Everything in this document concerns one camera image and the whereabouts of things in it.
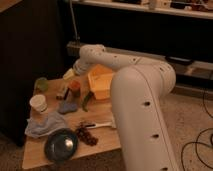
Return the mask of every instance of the floor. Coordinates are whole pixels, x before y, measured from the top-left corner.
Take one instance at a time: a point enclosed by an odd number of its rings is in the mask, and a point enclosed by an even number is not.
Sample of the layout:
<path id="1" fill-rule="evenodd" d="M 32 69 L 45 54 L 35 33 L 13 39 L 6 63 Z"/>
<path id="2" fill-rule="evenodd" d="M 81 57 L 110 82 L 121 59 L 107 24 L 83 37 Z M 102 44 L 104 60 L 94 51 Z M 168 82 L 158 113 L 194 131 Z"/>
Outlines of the floor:
<path id="1" fill-rule="evenodd" d="M 213 114 L 213 101 L 205 101 Z M 174 153 L 181 170 L 181 149 L 187 142 L 195 141 L 199 132 L 213 127 L 213 118 L 206 113 L 202 99 L 169 94 L 160 101 Z M 209 137 L 213 130 L 205 132 L 200 141 L 210 144 Z M 21 171 L 24 148 L 16 147 L 10 140 L 0 135 L 0 170 Z M 201 158 L 213 166 L 213 150 L 199 146 Z M 195 146 L 187 146 L 183 153 L 186 171 L 209 171 L 196 157 Z M 75 170 L 75 171 L 124 171 L 125 165 L 121 150 L 115 150 L 81 159 L 71 160 L 61 166 L 31 169 L 30 171 Z"/>

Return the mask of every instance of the plate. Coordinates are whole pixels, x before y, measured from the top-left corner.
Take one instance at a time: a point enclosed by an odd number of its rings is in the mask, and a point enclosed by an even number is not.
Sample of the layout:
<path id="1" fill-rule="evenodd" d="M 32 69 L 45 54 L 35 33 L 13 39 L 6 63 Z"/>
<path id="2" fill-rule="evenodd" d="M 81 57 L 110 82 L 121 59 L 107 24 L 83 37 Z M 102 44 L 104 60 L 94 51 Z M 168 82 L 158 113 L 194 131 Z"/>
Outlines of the plate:
<path id="1" fill-rule="evenodd" d="M 49 161 L 60 163 L 71 158 L 77 146 L 76 134 L 71 129 L 63 128 L 48 136 L 44 152 Z"/>

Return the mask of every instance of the black cabinet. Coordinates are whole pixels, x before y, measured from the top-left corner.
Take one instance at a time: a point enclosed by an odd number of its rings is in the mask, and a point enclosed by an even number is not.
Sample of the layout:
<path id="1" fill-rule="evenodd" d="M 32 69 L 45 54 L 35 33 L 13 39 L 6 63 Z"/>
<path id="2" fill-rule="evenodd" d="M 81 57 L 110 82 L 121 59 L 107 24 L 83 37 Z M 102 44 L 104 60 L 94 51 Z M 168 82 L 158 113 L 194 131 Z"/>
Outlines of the black cabinet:
<path id="1" fill-rule="evenodd" d="M 54 0 L 23 0 L 0 13 L 0 131 L 22 145 L 36 78 L 58 78 L 66 52 Z"/>

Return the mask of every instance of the crumpled towel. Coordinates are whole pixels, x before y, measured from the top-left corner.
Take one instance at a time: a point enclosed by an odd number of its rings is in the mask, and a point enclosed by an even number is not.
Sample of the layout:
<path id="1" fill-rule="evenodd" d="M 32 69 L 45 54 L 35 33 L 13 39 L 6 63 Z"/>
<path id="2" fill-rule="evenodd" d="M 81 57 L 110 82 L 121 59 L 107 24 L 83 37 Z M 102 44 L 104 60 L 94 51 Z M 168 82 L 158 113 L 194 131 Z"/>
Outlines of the crumpled towel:
<path id="1" fill-rule="evenodd" d="M 33 118 L 29 118 L 27 122 L 28 125 L 25 129 L 25 134 L 33 138 L 49 135 L 61 128 L 68 128 L 63 116 L 56 111 L 49 113 L 42 123 L 37 123 Z"/>

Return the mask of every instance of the lab equipment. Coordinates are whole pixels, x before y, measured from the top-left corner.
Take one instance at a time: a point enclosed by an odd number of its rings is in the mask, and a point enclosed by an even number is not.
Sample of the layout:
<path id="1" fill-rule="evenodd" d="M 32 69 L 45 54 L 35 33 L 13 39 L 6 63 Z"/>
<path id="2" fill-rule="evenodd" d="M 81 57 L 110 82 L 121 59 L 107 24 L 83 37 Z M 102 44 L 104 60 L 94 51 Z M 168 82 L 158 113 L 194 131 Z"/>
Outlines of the lab equipment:
<path id="1" fill-rule="evenodd" d="M 115 71 L 110 95 L 128 171 L 179 171 L 159 98 L 174 87 L 176 75 L 166 62 L 109 53 L 103 45 L 84 45 L 73 69 L 86 73 L 94 64 Z"/>

